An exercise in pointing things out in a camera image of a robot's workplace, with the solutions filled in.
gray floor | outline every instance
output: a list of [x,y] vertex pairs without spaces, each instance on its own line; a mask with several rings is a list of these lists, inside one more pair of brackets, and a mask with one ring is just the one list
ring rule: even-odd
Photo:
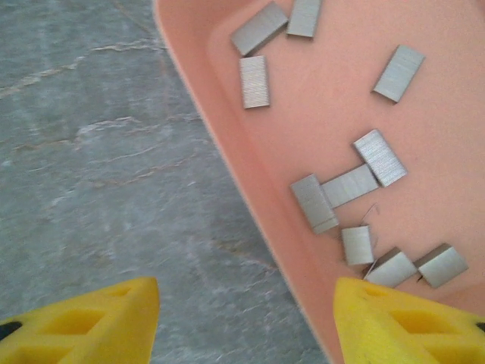
[[0,2],[0,319],[153,275],[153,363],[323,362],[151,10]]

marble surface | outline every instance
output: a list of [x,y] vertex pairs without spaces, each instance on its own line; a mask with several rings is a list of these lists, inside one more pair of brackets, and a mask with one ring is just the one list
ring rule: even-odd
[[151,2],[7,0],[0,34],[0,318],[152,275],[152,363],[325,362]]

pink plastic tray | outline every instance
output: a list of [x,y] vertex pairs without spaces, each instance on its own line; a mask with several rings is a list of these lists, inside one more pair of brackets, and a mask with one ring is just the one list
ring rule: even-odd
[[[343,262],[339,231],[313,235],[291,194],[361,164],[351,143],[382,131],[409,171],[336,210],[343,227],[367,218],[379,256],[416,259],[451,243],[470,269],[434,290],[417,277],[400,290],[485,315],[485,0],[326,0],[314,41],[284,33],[268,58],[271,107],[244,110],[230,34],[268,0],[158,0],[155,17],[214,141],[315,336],[343,362],[333,321]],[[287,14],[290,0],[277,0]],[[394,48],[427,59],[394,105],[371,93]]]

